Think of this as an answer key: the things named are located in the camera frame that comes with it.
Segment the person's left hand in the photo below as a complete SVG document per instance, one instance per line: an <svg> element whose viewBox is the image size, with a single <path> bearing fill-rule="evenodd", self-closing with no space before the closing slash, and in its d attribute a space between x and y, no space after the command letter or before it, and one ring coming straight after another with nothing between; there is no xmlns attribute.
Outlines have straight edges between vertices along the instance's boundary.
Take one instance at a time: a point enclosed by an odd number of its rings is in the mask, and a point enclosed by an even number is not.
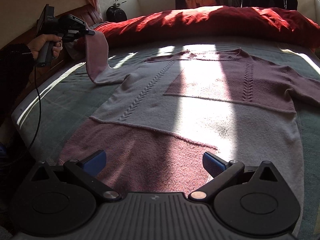
<svg viewBox="0 0 320 240"><path fill-rule="evenodd" d="M53 34L42 34L27 44L27 47L30 49L35 60L38 58L39 51L46 42L54 42L54 46L52 48L53 57L56 59L59 56L60 51L63 49L62 37Z"/></svg>

